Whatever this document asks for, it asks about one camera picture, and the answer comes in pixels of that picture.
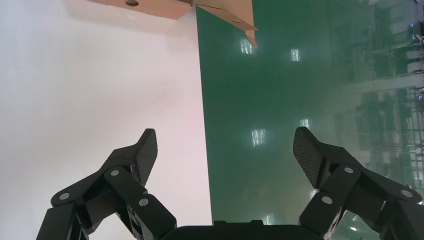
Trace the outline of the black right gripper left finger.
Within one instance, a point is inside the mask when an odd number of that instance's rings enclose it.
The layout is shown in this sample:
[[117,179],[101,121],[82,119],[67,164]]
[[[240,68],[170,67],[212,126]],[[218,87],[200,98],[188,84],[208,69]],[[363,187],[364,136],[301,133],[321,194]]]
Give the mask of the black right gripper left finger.
[[113,150],[99,170],[51,198],[37,239],[87,240],[111,215],[137,240],[163,239],[176,229],[177,221],[146,189],[157,155],[152,128],[135,144]]

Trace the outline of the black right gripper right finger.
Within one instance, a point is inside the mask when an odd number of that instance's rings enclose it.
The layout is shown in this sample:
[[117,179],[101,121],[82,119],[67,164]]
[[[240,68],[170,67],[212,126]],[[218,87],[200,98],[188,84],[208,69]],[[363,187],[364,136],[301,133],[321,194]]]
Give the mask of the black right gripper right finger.
[[293,155],[316,189],[300,226],[328,240],[351,212],[382,240],[423,239],[424,207],[415,190],[365,168],[346,149],[320,142],[304,126],[295,131]]

